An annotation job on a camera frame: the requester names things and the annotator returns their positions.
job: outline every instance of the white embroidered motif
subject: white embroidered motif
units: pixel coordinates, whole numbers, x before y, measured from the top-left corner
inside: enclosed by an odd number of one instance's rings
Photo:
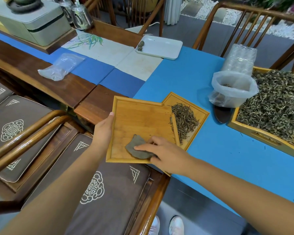
[[[5,124],[2,127],[1,132],[1,142],[8,141],[18,135],[20,132],[23,131],[24,121],[23,120],[16,120],[14,122],[10,122]]]
[[[5,89],[3,89],[2,87],[0,87],[0,95],[2,94],[2,93],[4,93],[6,90]]]
[[[48,124],[50,124],[52,121],[54,121],[55,120],[55,118],[53,118],[52,120],[50,120],[49,122],[48,122]]]
[[[102,174],[100,171],[96,171],[86,191],[84,192],[80,203],[84,205],[92,202],[93,200],[101,198],[104,193],[105,188],[103,185]]]
[[[74,149],[74,152],[77,151],[78,149],[82,149],[82,148],[84,148],[84,147],[88,147],[88,146],[89,146],[88,144],[86,144],[86,143],[80,141],[80,142],[78,143],[78,145],[76,146],[76,148]]]
[[[19,163],[20,160],[21,160],[21,158],[16,160],[15,162],[12,162],[10,165],[7,166],[7,168],[9,170],[13,170],[15,168],[15,166]]]
[[[134,184],[136,182],[136,179],[138,178],[138,175],[140,173],[140,170],[137,170],[136,168],[133,168],[132,166],[129,166],[132,170],[132,174],[133,174],[133,181],[134,181]]]
[[[12,100],[12,101],[10,101],[6,106],[9,106],[9,105],[13,105],[13,104],[16,104],[16,103],[20,103],[19,101],[17,101],[17,100]]]

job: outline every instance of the blue table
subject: blue table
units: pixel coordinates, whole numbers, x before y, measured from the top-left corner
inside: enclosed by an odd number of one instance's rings
[[[188,153],[232,175],[294,202],[294,157],[219,124],[213,115],[208,94],[211,79],[224,59],[182,47],[175,61],[164,59],[135,99],[162,102],[172,91],[211,114],[188,148]],[[220,205],[229,206],[189,178],[173,175]]]

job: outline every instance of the bamboo tray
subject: bamboo tray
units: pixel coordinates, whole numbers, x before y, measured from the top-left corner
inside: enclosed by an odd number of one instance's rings
[[[170,124],[170,117],[173,116],[173,121],[175,119],[171,107],[163,103],[114,96],[112,111],[115,117],[106,162],[150,163],[148,159],[133,157],[125,149],[134,134],[140,135],[145,141],[157,135],[179,145],[179,139],[174,137]]]
[[[254,67],[254,70],[258,70],[259,72],[262,72],[262,73],[270,71],[270,69],[259,68],[259,67]],[[228,123],[229,127],[294,157],[294,146],[292,144],[264,130],[254,128],[236,121],[236,117],[238,113],[239,113],[239,107],[235,108],[234,113],[231,117],[231,120]]]
[[[196,137],[196,134],[199,132],[200,128],[208,118],[209,112],[200,108],[199,106],[196,106],[192,102],[185,100],[184,98],[180,97],[179,95],[173,92],[170,92],[169,95],[162,101],[162,103],[165,106],[170,107],[175,105],[176,103],[182,103],[186,106],[189,106],[191,110],[194,112],[196,119],[199,120],[199,125],[195,128],[193,132],[188,133],[188,138],[184,139],[182,141],[182,144],[180,145],[180,147],[186,151],[188,147],[191,145],[194,138]]]

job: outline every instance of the plastic bag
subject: plastic bag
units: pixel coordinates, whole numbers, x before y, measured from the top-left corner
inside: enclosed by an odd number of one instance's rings
[[[84,59],[74,54],[61,54],[53,65],[39,69],[38,73],[45,78],[60,81]]]
[[[236,108],[259,92],[256,81],[248,75],[232,71],[213,74],[214,91],[208,96],[216,106]]]

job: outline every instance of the white tray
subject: white tray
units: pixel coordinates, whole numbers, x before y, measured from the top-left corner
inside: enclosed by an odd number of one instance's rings
[[[143,55],[152,55],[164,59],[175,60],[180,53],[183,42],[175,39],[167,39],[157,36],[145,35],[142,40],[145,42],[142,51],[135,51]]]

